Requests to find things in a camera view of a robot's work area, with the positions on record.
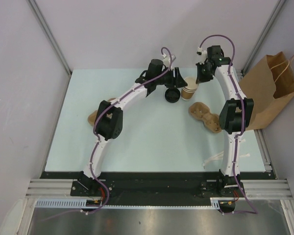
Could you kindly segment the brown paper cup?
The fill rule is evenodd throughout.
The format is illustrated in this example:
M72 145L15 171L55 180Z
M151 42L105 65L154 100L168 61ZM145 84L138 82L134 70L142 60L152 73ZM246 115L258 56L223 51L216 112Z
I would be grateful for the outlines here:
M194 93L197 91L199 84L196 83L196 77L186 77L185 82L187 85L185 87L182 87L181 90L181 98L183 100L190 100Z

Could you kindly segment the black plastic cup lid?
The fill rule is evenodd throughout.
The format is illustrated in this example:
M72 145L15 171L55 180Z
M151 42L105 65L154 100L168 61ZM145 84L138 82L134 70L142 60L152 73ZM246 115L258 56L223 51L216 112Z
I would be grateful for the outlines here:
M165 100L169 103L176 103L180 99L181 93L177 88L168 88L165 91Z

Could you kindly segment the brown pulp cup carrier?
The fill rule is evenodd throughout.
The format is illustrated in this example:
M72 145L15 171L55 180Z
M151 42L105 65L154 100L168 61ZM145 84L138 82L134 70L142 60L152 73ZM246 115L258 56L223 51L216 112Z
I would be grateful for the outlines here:
M97 118L100 116L100 114L107 108L109 107L111 104L113 104L115 101L117 101L118 99L117 98L110 98L108 100L103 100L100 104L99 104L99 107L97 110L95 110L93 113L91 113L89 116L88 116L88 123L91 125L91 126L94 126ZM105 113L104 116L102 116L102 121L107 121L109 122L109 125L111 126L111 128L114 128L116 129L117 126L118 126L118 117L114 117L114 111L115 111L115 108L110 108L109 111L107 111Z
M212 133L220 133L222 131L219 115L213 114L210 108L202 102L195 102L188 108L189 114L196 120L202 121L203 125Z

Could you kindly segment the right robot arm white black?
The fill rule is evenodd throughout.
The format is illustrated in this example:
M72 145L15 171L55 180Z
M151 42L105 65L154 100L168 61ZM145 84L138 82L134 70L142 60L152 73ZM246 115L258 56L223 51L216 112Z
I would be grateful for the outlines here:
M196 83L217 79L224 94L225 104L219 115L224 132L223 161L216 180L215 191L220 196L233 196L240 183L239 150L242 135L249 126L254 101L247 98L239 86L231 58L225 57L220 46L198 48Z

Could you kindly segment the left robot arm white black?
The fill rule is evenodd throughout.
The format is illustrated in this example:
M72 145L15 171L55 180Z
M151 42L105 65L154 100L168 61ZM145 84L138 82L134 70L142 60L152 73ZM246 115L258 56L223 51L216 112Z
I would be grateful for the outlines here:
M148 69L140 74L128 91L118 98L103 100L100 103L93 125L93 133L97 141L89 163L77 180L78 185L87 195L92 196L99 188L103 188L98 176L101 174L104 151L111 140L121 134L124 111L136 101L149 96L159 85L167 88L165 91L167 102L176 103L180 99L179 89L187 86L187 83L182 78L179 68L172 67L174 61L175 56L164 56L163 60L152 59Z

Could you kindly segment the brown paper bag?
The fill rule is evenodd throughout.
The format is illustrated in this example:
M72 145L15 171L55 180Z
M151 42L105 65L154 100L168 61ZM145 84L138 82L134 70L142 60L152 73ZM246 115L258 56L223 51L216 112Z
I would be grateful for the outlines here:
M283 52L265 55L239 82L254 101L250 123L246 130L266 128L294 97L294 72L291 58Z

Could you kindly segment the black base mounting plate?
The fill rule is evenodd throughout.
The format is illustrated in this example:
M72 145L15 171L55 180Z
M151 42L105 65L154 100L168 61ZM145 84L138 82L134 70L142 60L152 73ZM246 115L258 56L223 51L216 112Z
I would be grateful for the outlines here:
M83 172L43 172L41 179L72 180L71 196L109 196L112 205L156 204L165 198L190 204L190 197L232 197L241 195L237 183L247 188L247 180L274 180L272 172L243 172L237 179L224 179L219 172L103 172L98 180Z

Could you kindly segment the white round object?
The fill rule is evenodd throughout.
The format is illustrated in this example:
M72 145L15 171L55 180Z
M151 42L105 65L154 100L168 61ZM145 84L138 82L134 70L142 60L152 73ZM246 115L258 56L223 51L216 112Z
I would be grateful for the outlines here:
M16 235L24 213L24 200L19 199L15 202L6 214L0 227L0 235Z

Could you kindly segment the right aluminium corner post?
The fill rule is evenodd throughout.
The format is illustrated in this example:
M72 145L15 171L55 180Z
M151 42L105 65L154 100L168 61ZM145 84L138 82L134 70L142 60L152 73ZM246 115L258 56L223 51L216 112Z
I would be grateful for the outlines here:
M243 68L241 69L242 75L245 75L248 70L251 68L252 63L254 62L259 50L261 49L263 43L265 42L266 38L268 37L271 29L273 28L274 24L276 23L279 15L283 11L288 0L278 0L273 11L271 12L268 20L263 27L260 36L256 40L255 45L253 46L251 52L249 53L246 62L244 63Z

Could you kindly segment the aluminium corner post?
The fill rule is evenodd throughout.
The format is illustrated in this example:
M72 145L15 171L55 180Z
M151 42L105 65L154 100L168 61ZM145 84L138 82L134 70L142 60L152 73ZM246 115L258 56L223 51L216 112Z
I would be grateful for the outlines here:
M69 67L69 64L56 40L56 38L54 37L52 30L43 14L43 12L41 11L37 1L35 0L26 0L26 3L28 4L29 8L31 9L34 17L36 18L39 26L42 29L42 32L44 33L44 35L46 36L52 50L54 51L56 57L58 58L58 60L60 61L63 69L65 70L66 74L71 77L72 75L72 71Z
M253 46L251 52L249 53L246 62L244 63L243 68L241 69L242 75L245 75L248 70L251 68L252 63L254 62L259 50L261 49L263 43L265 42L266 38L268 37L271 29L273 28L274 24L276 23L279 15L283 11L288 0L278 0L273 11L271 12L268 20L263 27L260 36L256 40L255 45Z

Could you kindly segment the aluminium frame rail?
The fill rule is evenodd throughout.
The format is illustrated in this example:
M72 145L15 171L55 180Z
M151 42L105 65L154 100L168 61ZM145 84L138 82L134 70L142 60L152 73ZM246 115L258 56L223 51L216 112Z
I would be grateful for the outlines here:
M73 179L32 179L26 198L70 198ZM242 180L250 200L292 199L287 180Z

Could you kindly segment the left aluminium corner post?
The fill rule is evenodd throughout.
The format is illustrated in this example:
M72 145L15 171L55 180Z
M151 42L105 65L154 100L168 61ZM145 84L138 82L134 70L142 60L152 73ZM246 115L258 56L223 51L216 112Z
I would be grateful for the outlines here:
M58 58L58 60L60 61L63 69L65 70L66 74L71 77L72 75L72 71L69 67L69 64L56 40L56 38L54 37L52 30L43 14L43 12L41 11L37 1L35 0L26 0L26 3L28 4L29 8L31 9L34 17L36 18L39 26L42 29L42 32L44 33L44 35L46 36L52 50L54 51L56 57Z

